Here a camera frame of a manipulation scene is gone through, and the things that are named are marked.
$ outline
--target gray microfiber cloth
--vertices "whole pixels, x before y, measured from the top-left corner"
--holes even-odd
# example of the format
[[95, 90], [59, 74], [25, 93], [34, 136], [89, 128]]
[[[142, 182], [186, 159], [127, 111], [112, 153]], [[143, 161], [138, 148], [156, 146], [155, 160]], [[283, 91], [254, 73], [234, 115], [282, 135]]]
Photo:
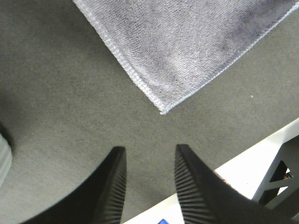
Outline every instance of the gray microfiber cloth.
[[297, 1], [74, 0], [161, 114], [221, 74]]

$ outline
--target microfiber towel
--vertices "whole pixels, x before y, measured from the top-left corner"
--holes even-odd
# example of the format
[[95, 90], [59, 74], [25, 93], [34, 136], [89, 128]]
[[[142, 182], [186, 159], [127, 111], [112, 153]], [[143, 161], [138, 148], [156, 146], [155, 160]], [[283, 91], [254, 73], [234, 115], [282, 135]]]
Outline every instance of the microfiber towel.
[[221, 74], [297, 1], [74, 0], [161, 114]]

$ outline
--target gray carpet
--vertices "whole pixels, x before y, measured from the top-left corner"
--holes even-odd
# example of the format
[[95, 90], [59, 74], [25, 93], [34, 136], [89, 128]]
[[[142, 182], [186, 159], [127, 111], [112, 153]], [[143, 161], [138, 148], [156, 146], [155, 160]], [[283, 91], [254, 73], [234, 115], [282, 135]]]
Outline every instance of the gray carpet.
[[0, 121], [13, 166], [0, 223], [51, 206], [116, 145], [128, 150], [123, 221], [175, 192], [176, 143], [216, 168], [299, 116], [299, 13], [160, 115], [71, 0], [0, 1]]

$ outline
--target blue object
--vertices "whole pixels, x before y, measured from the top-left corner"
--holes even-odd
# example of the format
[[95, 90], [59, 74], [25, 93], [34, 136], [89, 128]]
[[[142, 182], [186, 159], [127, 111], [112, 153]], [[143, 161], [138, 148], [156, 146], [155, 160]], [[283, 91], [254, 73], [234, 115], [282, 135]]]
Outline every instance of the blue object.
[[165, 219], [162, 219], [158, 224], [169, 224]]

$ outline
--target black plastic object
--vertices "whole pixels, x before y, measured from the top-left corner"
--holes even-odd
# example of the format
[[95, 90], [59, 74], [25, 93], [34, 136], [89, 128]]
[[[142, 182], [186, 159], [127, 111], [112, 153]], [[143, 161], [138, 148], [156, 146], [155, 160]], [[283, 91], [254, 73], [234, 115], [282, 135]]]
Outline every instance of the black plastic object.
[[77, 189], [23, 224], [119, 224], [126, 176], [126, 150], [114, 147]]
[[280, 147], [253, 200], [290, 218], [299, 213], [299, 135]]
[[240, 195], [188, 145], [177, 145], [175, 184], [186, 224], [295, 224]]

